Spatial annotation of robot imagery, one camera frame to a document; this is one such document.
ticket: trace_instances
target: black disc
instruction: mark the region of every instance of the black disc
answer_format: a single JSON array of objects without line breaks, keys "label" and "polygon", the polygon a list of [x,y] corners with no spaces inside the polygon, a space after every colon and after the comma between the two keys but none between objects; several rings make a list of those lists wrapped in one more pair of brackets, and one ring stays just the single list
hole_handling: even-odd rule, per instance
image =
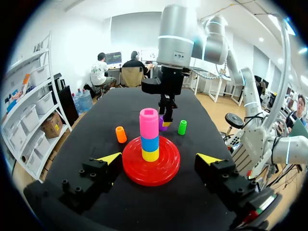
[{"label": "black disc", "polygon": [[227,113],[225,119],[227,123],[234,128],[241,128],[244,126],[244,121],[235,114]]}]

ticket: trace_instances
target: white t-shirt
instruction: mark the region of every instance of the white t-shirt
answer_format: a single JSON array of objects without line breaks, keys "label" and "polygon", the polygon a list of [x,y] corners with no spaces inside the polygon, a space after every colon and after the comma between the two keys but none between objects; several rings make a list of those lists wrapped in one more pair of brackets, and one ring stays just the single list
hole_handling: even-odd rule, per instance
[{"label": "white t-shirt", "polygon": [[91,80],[93,85],[101,85],[106,81],[105,72],[108,71],[109,67],[107,63],[103,61],[96,61],[92,65],[91,69]]}]

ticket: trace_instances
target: orange bottle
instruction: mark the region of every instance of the orange bottle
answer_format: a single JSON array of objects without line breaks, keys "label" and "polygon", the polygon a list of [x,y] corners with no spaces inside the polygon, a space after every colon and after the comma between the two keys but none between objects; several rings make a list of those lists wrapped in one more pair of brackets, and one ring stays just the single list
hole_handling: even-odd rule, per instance
[{"label": "orange bottle", "polygon": [[115,133],[116,133],[117,141],[119,141],[119,143],[125,143],[127,141],[127,137],[126,137],[124,128],[119,126],[119,127],[116,127],[115,131],[116,131]]}]

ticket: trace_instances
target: red plate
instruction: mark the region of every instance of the red plate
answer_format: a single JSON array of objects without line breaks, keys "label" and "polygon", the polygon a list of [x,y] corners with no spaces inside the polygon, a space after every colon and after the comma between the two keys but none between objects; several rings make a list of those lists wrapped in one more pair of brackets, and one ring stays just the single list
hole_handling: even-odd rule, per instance
[{"label": "red plate", "polygon": [[141,138],[130,141],[122,154],[123,168],[127,176],[137,184],[158,186],[170,181],[180,167],[180,153],[174,143],[159,136],[159,158],[147,162],[141,153]]}]

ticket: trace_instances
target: black tablecloth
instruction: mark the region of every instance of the black tablecloth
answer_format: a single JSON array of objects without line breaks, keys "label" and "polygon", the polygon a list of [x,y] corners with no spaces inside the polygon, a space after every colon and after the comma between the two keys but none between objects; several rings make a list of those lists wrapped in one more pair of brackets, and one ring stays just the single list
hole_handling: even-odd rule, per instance
[{"label": "black tablecloth", "polygon": [[[47,179],[61,187],[61,180],[72,182],[88,157],[99,158],[123,151],[115,128],[123,126],[128,141],[140,135],[139,112],[158,108],[160,96],[139,88],[113,89],[100,99],[61,147]],[[102,193],[82,215],[119,230],[227,230],[235,214],[218,197],[210,194],[194,171],[196,153],[220,159],[231,156],[214,123],[193,92],[182,90],[176,96],[178,109],[173,123],[161,136],[175,143],[180,152],[180,169],[168,183],[144,187],[132,182],[124,172],[109,193]],[[184,136],[177,134],[180,120],[187,120]]]}]

